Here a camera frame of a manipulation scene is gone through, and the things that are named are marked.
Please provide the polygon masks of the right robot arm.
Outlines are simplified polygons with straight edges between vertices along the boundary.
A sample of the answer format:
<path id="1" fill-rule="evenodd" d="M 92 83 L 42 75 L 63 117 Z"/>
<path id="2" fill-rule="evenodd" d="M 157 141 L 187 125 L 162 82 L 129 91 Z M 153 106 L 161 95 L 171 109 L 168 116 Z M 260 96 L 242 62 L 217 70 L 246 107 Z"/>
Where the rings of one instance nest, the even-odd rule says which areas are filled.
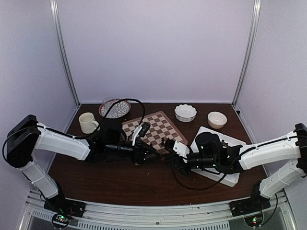
<path id="1" fill-rule="evenodd" d="M 191 147 L 167 139 L 164 148 L 171 155 L 171 167 L 185 174 L 191 169 L 214 168 L 223 175 L 241 173 L 274 161 L 289 160 L 270 177 L 253 185 L 251 197 L 231 202 L 233 210 L 239 206 L 257 211 L 270 206 L 270 198 L 296 178 L 307 175 L 307 128 L 295 125 L 295 130 L 276 139 L 251 145 L 225 147 L 217 133 L 202 132 L 195 138 L 197 152 Z"/>

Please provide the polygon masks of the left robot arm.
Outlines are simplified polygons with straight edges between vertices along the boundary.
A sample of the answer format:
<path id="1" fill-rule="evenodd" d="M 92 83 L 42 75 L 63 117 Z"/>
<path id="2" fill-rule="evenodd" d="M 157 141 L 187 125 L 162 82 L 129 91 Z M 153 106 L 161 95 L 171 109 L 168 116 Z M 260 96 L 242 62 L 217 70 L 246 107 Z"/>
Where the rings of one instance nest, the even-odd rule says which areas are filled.
<path id="1" fill-rule="evenodd" d="M 149 128 L 149 123 L 141 122 L 129 141 L 122 124 L 107 119 L 89 135 L 77 137 L 49 128 L 39 123 L 36 116 L 28 115 L 8 133 L 2 156 L 39 190 L 45 199 L 45 209 L 80 217 L 85 204 L 66 199 L 60 184 L 37 163 L 34 150 L 47 150 L 92 163 L 105 161 L 111 153 L 118 153 L 141 164 L 148 154 L 158 154 L 152 144 L 141 140 Z"/>

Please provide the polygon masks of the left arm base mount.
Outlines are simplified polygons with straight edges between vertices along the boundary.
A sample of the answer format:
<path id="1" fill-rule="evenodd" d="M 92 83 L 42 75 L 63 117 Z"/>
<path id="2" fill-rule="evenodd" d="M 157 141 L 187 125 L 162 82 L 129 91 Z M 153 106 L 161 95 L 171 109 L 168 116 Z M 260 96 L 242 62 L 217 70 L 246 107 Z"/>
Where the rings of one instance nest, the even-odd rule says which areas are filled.
<path id="1" fill-rule="evenodd" d="M 83 217 L 86 204 L 80 201 L 66 200 L 62 207 L 56 207 L 50 200 L 46 199 L 44 209 L 51 210 L 55 214 L 51 218 L 52 225 L 57 229 L 67 227 L 70 222 L 78 217 Z"/>

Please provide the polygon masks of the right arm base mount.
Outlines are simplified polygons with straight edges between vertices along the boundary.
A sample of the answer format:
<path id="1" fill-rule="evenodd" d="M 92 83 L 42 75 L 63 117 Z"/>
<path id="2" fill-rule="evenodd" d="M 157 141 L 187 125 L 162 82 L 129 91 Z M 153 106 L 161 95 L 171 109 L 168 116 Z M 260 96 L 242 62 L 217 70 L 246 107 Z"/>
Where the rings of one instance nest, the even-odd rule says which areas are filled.
<path id="1" fill-rule="evenodd" d="M 269 199 L 247 198 L 229 203 L 233 217 L 243 216 L 247 226 L 256 228 L 264 223 L 263 210 L 270 208 Z"/>

